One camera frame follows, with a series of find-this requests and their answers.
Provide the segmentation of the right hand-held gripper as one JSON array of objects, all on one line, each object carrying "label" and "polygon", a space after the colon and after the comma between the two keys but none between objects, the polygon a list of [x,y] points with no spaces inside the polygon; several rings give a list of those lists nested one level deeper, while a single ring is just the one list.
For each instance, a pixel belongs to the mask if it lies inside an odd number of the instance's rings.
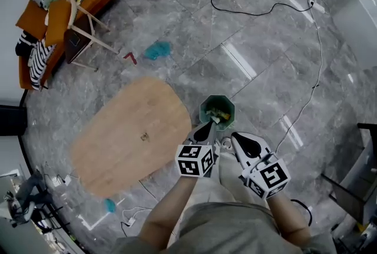
[{"label": "right hand-held gripper", "polygon": [[257,167],[252,170],[245,169],[255,166],[259,160],[271,152],[263,138],[251,133],[234,132],[231,135],[231,141],[237,160],[244,168],[240,179],[257,197],[267,200],[287,186],[291,176],[283,159],[268,164],[261,162],[262,168],[259,170]]}]

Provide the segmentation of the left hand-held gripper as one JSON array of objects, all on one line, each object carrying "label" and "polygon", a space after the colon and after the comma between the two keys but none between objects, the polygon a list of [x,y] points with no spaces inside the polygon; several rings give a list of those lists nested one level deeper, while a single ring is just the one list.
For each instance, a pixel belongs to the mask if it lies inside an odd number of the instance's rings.
[{"label": "left hand-held gripper", "polygon": [[218,155],[216,154],[217,124],[202,123],[187,136],[190,144],[177,147],[175,162],[181,177],[211,177]]}]

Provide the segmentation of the green waste bin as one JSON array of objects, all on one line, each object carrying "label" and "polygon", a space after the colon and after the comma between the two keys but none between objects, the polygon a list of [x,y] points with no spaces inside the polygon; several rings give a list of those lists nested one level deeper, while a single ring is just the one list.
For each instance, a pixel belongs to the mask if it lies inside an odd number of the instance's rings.
[{"label": "green waste bin", "polygon": [[225,121],[222,118],[217,124],[218,131],[227,130],[234,122],[235,119],[235,106],[225,95],[210,95],[201,104],[199,108],[199,119],[202,123],[212,121],[210,117],[212,115],[207,115],[206,110],[211,108],[216,108],[217,110],[224,111],[225,113],[231,114],[230,120]]}]

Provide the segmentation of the person's right forearm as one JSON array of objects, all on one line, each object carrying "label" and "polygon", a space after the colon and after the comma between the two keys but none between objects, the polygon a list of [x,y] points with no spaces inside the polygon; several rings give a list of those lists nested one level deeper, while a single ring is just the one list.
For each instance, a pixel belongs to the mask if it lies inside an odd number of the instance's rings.
[{"label": "person's right forearm", "polygon": [[293,202],[283,193],[267,199],[267,204],[284,239],[296,246],[304,246],[310,240],[309,226]]}]

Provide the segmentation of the person's left forearm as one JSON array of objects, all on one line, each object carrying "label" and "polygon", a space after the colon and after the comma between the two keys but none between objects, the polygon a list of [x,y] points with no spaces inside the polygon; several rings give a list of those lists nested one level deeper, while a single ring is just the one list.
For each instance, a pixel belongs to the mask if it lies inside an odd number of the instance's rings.
[{"label": "person's left forearm", "polygon": [[196,177],[180,177],[146,218],[138,237],[164,250],[197,183]]}]

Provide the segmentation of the oval wooden table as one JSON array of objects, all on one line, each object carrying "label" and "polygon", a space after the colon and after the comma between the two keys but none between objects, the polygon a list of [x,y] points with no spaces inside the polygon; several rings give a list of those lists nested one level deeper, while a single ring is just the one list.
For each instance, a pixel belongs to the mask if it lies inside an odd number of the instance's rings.
[{"label": "oval wooden table", "polygon": [[[190,131],[190,114],[172,87],[158,78],[138,78],[78,134],[72,164],[88,192],[108,198],[174,160]],[[149,141],[140,139],[143,133]]]}]

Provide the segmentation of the person's beige trousers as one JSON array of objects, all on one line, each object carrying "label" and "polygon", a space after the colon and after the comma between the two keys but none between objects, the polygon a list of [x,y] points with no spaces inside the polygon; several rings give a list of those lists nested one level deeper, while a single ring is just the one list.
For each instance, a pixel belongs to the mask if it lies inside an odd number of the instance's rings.
[{"label": "person's beige trousers", "polygon": [[183,210],[178,235],[209,220],[221,225],[265,223],[278,232],[265,201],[252,194],[239,179],[241,165],[234,155],[223,153],[213,167],[211,177],[198,179]]}]

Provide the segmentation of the person's grey shirt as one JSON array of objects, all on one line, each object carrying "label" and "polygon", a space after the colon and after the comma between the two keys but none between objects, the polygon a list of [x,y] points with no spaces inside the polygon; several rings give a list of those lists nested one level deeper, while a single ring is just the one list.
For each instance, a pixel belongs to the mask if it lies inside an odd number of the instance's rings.
[{"label": "person's grey shirt", "polygon": [[188,208],[179,237],[158,250],[139,237],[116,241],[111,254],[336,254],[331,235],[295,246],[279,233],[272,214],[256,204],[203,203]]}]

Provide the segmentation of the large teal cloth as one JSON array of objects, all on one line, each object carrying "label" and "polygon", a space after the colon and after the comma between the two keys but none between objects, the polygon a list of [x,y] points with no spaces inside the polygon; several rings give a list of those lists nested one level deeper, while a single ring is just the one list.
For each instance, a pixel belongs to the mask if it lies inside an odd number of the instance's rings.
[{"label": "large teal cloth", "polygon": [[149,60],[156,60],[159,57],[169,56],[171,53],[171,46],[169,42],[159,41],[148,47],[144,53]]}]

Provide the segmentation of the small teal cloth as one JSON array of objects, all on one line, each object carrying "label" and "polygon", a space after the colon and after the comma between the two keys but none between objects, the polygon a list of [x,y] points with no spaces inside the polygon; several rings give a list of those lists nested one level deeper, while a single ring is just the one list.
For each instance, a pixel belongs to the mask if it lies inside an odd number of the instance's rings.
[{"label": "small teal cloth", "polygon": [[115,204],[115,202],[113,200],[106,198],[104,200],[104,204],[105,204],[105,208],[106,208],[108,213],[115,213],[116,212],[117,205]]}]

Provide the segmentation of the white tape corner mark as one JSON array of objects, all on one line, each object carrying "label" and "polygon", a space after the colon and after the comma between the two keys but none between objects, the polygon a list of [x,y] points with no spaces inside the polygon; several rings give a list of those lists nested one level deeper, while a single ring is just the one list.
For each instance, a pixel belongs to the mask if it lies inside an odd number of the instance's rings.
[{"label": "white tape corner mark", "polygon": [[[118,202],[115,202],[115,204],[117,205],[117,207],[122,204],[122,202],[125,200],[125,198],[121,199],[120,201]],[[107,210],[106,210],[106,213],[104,215],[102,215],[97,221],[95,221],[94,223],[90,224],[88,223],[84,217],[82,215],[78,215],[77,218],[81,221],[81,224],[88,230],[88,231],[92,231],[95,227],[97,227],[107,216],[109,216],[110,214],[112,213],[108,213]]]}]

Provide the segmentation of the black white striped blanket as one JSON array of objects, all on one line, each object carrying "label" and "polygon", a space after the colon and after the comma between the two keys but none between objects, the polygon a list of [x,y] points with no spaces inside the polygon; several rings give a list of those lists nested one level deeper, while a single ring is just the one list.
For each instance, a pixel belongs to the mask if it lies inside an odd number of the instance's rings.
[{"label": "black white striped blanket", "polygon": [[34,45],[28,60],[31,87],[41,89],[41,79],[45,74],[47,62],[55,50],[56,45],[45,46],[45,38]]}]

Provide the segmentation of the orange cushion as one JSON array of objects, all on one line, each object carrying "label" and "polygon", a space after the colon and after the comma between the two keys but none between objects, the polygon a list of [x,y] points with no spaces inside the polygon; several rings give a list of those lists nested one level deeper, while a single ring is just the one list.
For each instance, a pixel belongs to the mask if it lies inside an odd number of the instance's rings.
[{"label": "orange cushion", "polygon": [[64,34],[73,24],[76,15],[75,0],[58,0],[50,3],[45,46],[50,47],[63,42]]},{"label": "orange cushion", "polygon": [[34,0],[29,0],[15,26],[31,34],[34,38],[42,40],[47,31],[45,25],[47,14],[48,11],[41,8]]}]

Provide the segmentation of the black white striped pillow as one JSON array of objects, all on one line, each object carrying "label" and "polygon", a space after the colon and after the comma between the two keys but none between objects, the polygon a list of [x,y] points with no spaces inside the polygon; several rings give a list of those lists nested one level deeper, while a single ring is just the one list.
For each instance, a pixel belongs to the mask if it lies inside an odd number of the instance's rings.
[{"label": "black white striped pillow", "polygon": [[31,34],[23,31],[15,47],[16,55],[19,57],[29,57],[37,41]]}]

